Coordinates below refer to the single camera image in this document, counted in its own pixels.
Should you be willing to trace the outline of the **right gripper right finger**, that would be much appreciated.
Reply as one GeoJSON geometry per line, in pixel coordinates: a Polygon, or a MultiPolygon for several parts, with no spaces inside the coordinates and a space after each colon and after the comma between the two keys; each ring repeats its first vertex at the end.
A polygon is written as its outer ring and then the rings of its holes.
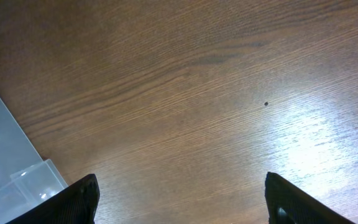
{"type": "Polygon", "coordinates": [[[277,173],[266,175],[265,200],[269,224],[353,224],[277,173]]]}

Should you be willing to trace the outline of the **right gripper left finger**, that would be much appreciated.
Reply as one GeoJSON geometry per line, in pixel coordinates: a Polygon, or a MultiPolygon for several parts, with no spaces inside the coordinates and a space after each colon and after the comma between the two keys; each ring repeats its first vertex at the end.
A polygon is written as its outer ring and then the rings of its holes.
{"type": "Polygon", "coordinates": [[[94,224],[99,198],[97,177],[88,174],[7,224],[94,224]]]}

